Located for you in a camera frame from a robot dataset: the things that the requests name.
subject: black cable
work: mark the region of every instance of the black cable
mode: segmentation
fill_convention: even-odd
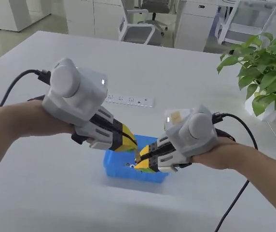
[[[41,71],[39,71],[39,70],[26,70],[26,71],[24,71],[23,73],[21,73],[19,76],[17,76],[17,77],[14,79],[14,81],[11,83],[11,85],[8,87],[8,89],[7,89],[5,95],[4,95],[4,97],[3,97],[3,99],[2,99],[2,101],[1,101],[1,103],[0,103],[0,107],[2,107],[2,106],[5,104],[7,98],[8,98],[8,96],[9,96],[9,94],[11,93],[11,91],[12,91],[13,87],[15,86],[15,84],[17,84],[17,82],[18,82],[22,77],[24,77],[25,75],[27,75],[27,74],[29,74],[29,73],[34,73],[34,74],[36,74],[37,76],[39,76],[39,75],[41,74]]]
[[[222,117],[222,118],[223,118],[223,117],[232,117],[232,118],[238,120],[238,121],[242,124],[242,126],[247,130],[247,132],[248,132],[250,138],[251,138],[252,141],[253,141],[253,144],[254,144],[255,149],[258,150],[257,142],[256,142],[256,140],[255,140],[255,138],[254,138],[253,133],[250,131],[249,127],[245,124],[245,122],[244,122],[242,119],[240,119],[239,117],[237,117],[237,116],[235,116],[235,115],[233,115],[233,114],[226,114],[226,113],[221,114],[221,117]],[[244,192],[244,190],[246,189],[246,187],[248,186],[248,184],[249,184],[249,180],[247,180],[247,181],[245,182],[245,184],[243,185],[243,187],[241,188],[241,190],[239,191],[239,193],[238,193],[237,196],[235,197],[234,201],[231,203],[231,205],[229,206],[229,208],[227,209],[227,211],[225,212],[225,214],[224,214],[223,217],[221,218],[221,220],[220,220],[220,222],[218,223],[218,225],[217,225],[217,227],[216,227],[216,229],[215,229],[214,232],[218,232],[218,231],[220,230],[221,225],[223,224],[224,220],[226,219],[226,217],[228,216],[228,214],[230,213],[230,211],[232,210],[232,208],[234,207],[234,205],[236,204],[236,202],[239,200],[239,198],[241,197],[242,193]]]

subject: office chair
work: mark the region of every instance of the office chair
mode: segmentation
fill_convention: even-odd
[[[159,14],[168,14],[170,12],[171,1],[170,0],[139,0],[139,7],[141,9],[147,9],[152,14],[152,20],[147,20],[149,24],[154,24],[161,29],[162,35],[164,35],[164,30],[162,27],[165,27],[165,30],[168,30],[168,25],[160,21],[155,20],[156,13]]]
[[[215,30],[218,43],[241,44],[251,35],[260,35],[276,14],[276,2],[237,0],[228,17],[220,15]]]
[[[147,23],[149,11],[146,9],[127,10],[124,0],[121,0],[121,6],[124,17],[119,26],[119,41],[160,46],[163,39],[161,30],[156,25]],[[144,21],[138,24],[129,23],[128,15],[136,13],[144,14]]]

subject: white cabinet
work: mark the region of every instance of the white cabinet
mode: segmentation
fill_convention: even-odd
[[[121,6],[94,2],[95,36],[118,40],[118,27],[123,18]]]
[[[203,52],[218,6],[204,1],[180,1],[174,31],[175,48]]]
[[[175,40],[175,48],[204,51],[214,18],[183,14]]]
[[[93,1],[64,0],[70,35],[94,36]]]
[[[30,24],[26,0],[0,0],[0,29],[21,31]]]
[[[125,0],[133,9],[134,1]],[[69,34],[118,40],[123,18],[121,0],[64,0]]]
[[[51,9],[51,0],[28,0],[28,4],[26,0],[0,0],[0,29],[22,31],[51,14]]]

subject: power strip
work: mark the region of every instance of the power strip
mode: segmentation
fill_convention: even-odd
[[[123,104],[123,105],[135,105],[135,106],[142,106],[142,107],[154,107],[154,98],[142,98],[142,97],[129,97],[123,96],[115,93],[109,93],[105,102],[111,102],[116,104]]]

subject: blue plastic basket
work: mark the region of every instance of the blue plastic basket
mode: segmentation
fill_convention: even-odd
[[[148,144],[156,142],[157,138],[135,135],[138,143],[138,149],[141,150]],[[107,150],[104,157],[104,167],[107,176],[128,178],[141,181],[162,183],[169,173],[144,173],[126,166],[127,163],[135,163],[134,152],[114,152]]]

